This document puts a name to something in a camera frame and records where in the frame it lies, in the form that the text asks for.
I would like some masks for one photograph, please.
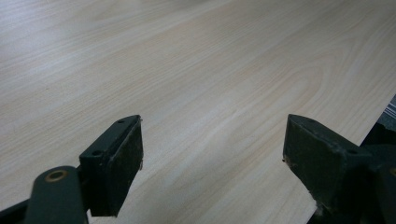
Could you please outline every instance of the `light wood grain surface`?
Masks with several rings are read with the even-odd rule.
[[[144,169],[91,222],[305,223],[287,115],[362,141],[396,93],[396,3],[1,1],[0,78],[0,209],[140,114]]]

